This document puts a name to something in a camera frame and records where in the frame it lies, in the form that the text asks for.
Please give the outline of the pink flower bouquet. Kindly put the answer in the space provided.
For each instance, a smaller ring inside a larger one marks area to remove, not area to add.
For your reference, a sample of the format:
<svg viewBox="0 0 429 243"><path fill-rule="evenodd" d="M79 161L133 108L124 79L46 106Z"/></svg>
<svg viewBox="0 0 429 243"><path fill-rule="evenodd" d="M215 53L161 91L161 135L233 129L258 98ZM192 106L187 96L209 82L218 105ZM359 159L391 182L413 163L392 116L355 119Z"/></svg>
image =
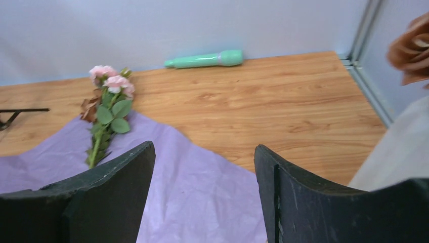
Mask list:
<svg viewBox="0 0 429 243"><path fill-rule="evenodd" d="M89 71L90 79L96 87L94 96L84 99L80 119L92 124L91 147L86 150L85 160L89 168L94 168L106 158L108 148L117 134L131 130L127 117L131 111L135 86L130 81L132 71L121 71L111 66L98 65Z"/></svg>

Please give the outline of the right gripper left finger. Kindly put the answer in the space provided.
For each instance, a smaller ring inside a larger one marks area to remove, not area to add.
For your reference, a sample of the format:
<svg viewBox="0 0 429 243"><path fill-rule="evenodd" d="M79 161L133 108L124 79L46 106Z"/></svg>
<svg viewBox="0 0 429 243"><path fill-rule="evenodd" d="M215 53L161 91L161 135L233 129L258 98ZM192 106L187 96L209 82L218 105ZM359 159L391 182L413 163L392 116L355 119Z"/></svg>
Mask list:
<svg viewBox="0 0 429 243"><path fill-rule="evenodd" d="M39 190L1 194L1 242L136 242L155 158L146 141Z"/></svg>

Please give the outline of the pink and purple wrapping paper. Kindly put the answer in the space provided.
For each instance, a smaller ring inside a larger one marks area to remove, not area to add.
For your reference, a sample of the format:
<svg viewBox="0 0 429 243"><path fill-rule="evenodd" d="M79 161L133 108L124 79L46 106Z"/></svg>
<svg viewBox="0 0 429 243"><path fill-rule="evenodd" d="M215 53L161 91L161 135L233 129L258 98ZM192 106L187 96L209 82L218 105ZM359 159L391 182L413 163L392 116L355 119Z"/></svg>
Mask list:
<svg viewBox="0 0 429 243"><path fill-rule="evenodd" d="M109 147L113 159L144 141L155 166L137 242L265 242L254 173L197 146L177 129L137 112ZM20 155L1 157L1 192L39 189L88 169L90 125L74 118Z"/></svg>

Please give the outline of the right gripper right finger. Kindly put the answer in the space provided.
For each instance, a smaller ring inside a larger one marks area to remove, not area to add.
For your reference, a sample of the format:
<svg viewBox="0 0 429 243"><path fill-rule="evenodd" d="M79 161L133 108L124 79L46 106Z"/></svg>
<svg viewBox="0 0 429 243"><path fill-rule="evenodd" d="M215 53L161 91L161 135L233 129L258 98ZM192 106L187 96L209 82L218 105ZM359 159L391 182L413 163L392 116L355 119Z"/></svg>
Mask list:
<svg viewBox="0 0 429 243"><path fill-rule="evenodd" d="M254 151L268 242L428 242L428 179L376 191L324 179L266 147Z"/></svg>

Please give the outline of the brown rose stem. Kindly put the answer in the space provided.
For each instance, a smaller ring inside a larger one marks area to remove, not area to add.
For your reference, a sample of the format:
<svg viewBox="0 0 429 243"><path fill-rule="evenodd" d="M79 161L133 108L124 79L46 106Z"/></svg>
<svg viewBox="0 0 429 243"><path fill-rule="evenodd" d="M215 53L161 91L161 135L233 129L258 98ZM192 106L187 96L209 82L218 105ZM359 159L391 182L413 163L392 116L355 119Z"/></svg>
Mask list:
<svg viewBox="0 0 429 243"><path fill-rule="evenodd" d="M401 85L428 79L428 13L412 20L387 52L389 63L401 71Z"/></svg>

